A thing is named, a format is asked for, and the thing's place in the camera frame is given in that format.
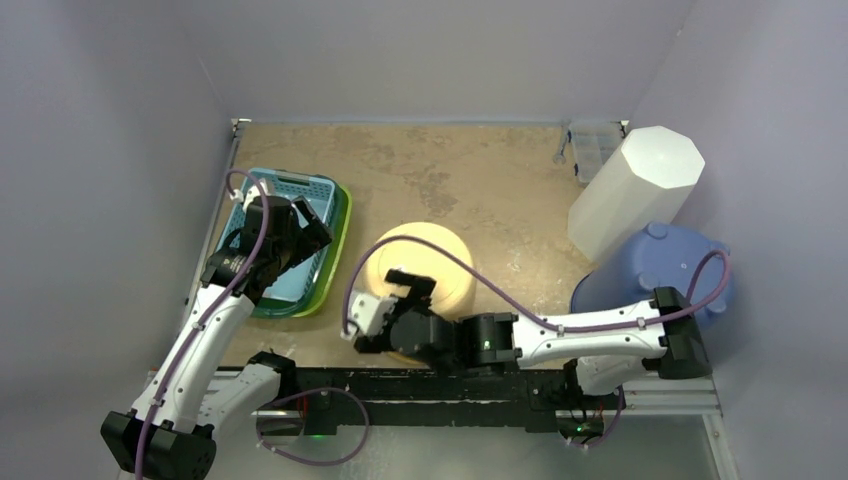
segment clear plastic container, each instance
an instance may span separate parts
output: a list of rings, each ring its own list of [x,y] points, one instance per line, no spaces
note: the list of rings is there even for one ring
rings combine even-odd
[[[620,122],[572,121],[568,126],[577,183],[586,186],[612,156],[624,133]]]

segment plastic basket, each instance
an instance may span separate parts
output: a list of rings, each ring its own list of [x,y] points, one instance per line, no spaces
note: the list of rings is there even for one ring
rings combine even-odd
[[[322,253],[320,267],[317,272],[317,280],[313,282],[312,289],[298,302],[282,302],[263,298],[253,309],[253,316],[258,318],[288,318],[305,317],[317,312],[327,299],[330,286],[336,274],[336,269],[341,259],[348,226],[350,225],[350,213],[353,208],[353,198],[350,192],[342,185],[336,185],[336,198],[333,213],[330,219],[330,228],[333,231],[333,243]]]
[[[280,197],[292,200],[298,196],[303,196],[309,202],[309,205],[315,210],[315,214],[325,224],[330,219],[330,214],[333,211],[333,202],[335,199],[336,184],[330,179],[302,175],[299,173],[291,173],[283,170],[270,170],[267,168],[252,168],[252,173],[258,179],[266,179],[274,185],[275,194]],[[241,190],[247,193],[249,182],[247,179],[242,183]],[[306,225],[306,220],[298,213],[298,219],[301,226]],[[230,218],[227,220],[227,226],[224,228],[224,233],[218,241],[218,248],[223,246],[224,238],[234,230],[241,228],[244,225],[244,210],[241,205],[234,205],[230,211]],[[238,238],[236,238],[232,246],[238,246]],[[289,270],[270,287],[265,289],[263,298],[280,300],[284,302],[297,302],[306,295],[312,288],[313,282],[316,280],[316,272],[321,265],[321,259],[326,254],[327,249],[313,255],[297,267]]]

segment yellow lid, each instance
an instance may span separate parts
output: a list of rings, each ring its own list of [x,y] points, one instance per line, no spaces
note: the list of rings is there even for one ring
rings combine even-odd
[[[427,222],[407,223],[386,232],[380,240],[395,235],[410,235],[434,243],[470,266],[471,252],[455,233]],[[365,286],[375,295],[406,295],[408,287],[386,283],[386,272],[398,269],[436,280],[433,291],[433,312],[454,320],[465,314],[474,298],[474,277],[441,253],[413,242],[398,240],[380,248],[365,264]]]

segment floor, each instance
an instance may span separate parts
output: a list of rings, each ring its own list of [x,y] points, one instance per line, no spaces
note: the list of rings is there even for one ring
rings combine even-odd
[[[568,209],[581,188],[571,163],[552,161],[560,135],[558,127],[250,125],[236,166],[328,176],[351,191],[353,212],[324,308],[306,318],[249,319],[223,365],[244,365],[273,349],[303,366],[405,366],[357,354],[339,338],[339,312],[362,252],[413,221],[456,232],[482,273],[531,310],[566,313],[592,264],[566,236]],[[225,200],[218,232],[230,208]],[[475,311],[509,310],[479,285],[475,302]]]

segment blue basket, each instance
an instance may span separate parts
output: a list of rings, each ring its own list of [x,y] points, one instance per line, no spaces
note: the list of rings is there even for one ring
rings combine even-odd
[[[283,170],[270,170],[267,168],[252,168],[252,173],[258,179],[266,179],[274,185],[276,195],[293,200],[296,197],[302,196],[306,198],[309,205],[315,210],[315,214],[321,219],[324,224],[330,220],[330,214],[333,211],[333,201],[335,199],[336,184],[332,180],[302,175],[299,173],[290,173]],[[241,191],[247,193],[250,184],[247,179],[244,180],[241,186]],[[298,212],[298,219],[301,226],[306,226],[306,220]],[[224,239],[234,230],[241,228],[244,225],[244,210],[240,204],[233,205],[230,212],[230,218],[227,220],[227,226],[224,228],[224,233],[221,234],[221,239],[218,240],[218,248],[223,247]],[[233,240],[232,246],[238,246],[238,238]],[[270,288],[265,290],[264,298],[274,300],[282,300],[284,302],[297,302],[300,300],[310,288],[312,283],[317,278],[317,273],[327,249],[321,250],[305,262],[283,274]]]

